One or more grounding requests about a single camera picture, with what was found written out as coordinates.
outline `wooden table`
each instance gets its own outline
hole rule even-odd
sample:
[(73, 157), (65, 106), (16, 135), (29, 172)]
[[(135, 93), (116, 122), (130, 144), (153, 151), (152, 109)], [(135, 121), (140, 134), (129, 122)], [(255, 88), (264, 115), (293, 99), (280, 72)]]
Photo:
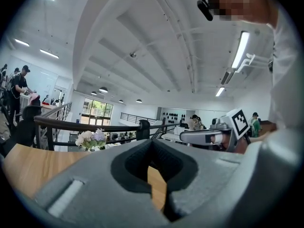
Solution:
[[(54, 152), (16, 144), (4, 159), (3, 171), (11, 186), (33, 198), (51, 178), (93, 152)], [(167, 184), (160, 173), (149, 167), (148, 183), (152, 186), (152, 201), (162, 209)]]

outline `purple flower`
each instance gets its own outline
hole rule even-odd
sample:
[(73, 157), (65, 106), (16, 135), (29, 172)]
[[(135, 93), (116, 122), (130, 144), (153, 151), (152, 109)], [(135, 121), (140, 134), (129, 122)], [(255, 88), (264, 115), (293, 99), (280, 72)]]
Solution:
[(103, 140), (105, 140), (104, 136), (105, 135), (102, 131), (96, 132), (96, 133), (93, 134), (93, 139), (96, 140), (96, 141), (103, 141)]

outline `flower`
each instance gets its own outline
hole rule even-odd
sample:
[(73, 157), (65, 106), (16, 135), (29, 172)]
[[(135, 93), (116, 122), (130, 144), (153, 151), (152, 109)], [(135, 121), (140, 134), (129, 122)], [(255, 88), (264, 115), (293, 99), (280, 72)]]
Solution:
[(95, 139), (96, 141), (105, 140), (104, 132), (101, 129), (97, 129), (96, 132), (93, 134), (93, 139)]
[(77, 146), (80, 146), (80, 145), (83, 144), (83, 142), (84, 142), (84, 138), (82, 137), (82, 135), (81, 135), (81, 134), (78, 135), (78, 138), (77, 138), (75, 144), (76, 144)]
[(84, 140), (90, 141), (93, 134), (91, 131), (86, 131), (80, 135), (84, 138)]

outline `man in black shirt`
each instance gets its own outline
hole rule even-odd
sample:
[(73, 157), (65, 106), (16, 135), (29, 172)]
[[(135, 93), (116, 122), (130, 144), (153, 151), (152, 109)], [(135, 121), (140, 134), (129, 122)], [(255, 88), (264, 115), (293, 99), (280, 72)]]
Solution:
[[(27, 81), (25, 79), (25, 75), (27, 73), (29, 73), (30, 70), (28, 68), (27, 65), (23, 66), (22, 71), (20, 74), (17, 74), (12, 82), (11, 85), (11, 91), (9, 93), (10, 96), (10, 114), (9, 117), (11, 119), (11, 121), (14, 121), (14, 114), (16, 111), (16, 115), (19, 114), (20, 112), (20, 93), (24, 93), (24, 94), (28, 94), (29, 93), (33, 93), (33, 91), (31, 91), (28, 88), (28, 84)], [(16, 123), (19, 123), (19, 119), (20, 116), (16, 116)]]

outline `ceiling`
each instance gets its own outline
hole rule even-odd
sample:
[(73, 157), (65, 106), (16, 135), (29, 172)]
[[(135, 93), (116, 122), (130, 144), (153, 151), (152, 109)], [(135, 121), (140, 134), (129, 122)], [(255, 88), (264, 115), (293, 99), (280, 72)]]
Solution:
[[(27, 0), (11, 22), (7, 36), (14, 49), (69, 68), (72, 77), (72, 56), (77, 26), (88, 0)], [(18, 38), (30, 44), (25, 47)], [(59, 60), (40, 53), (44, 49)]]
[[(58, 63), (73, 70), (74, 89), (85, 94), (106, 86), (109, 93), (101, 98), (125, 103), (142, 98), (153, 105), (154, 95), (168, 98), (169, 90), (181, 99), (214, 98), (241, 31), (250, 32), (243, 59), (246, 53), (270, 57), (273, 34), (267, 26), (207, 21), (196, 2), (29, 0), (11, 33), (58, 55)], [(264, 70), (245, 67), (220, 98), (233, 98)]]

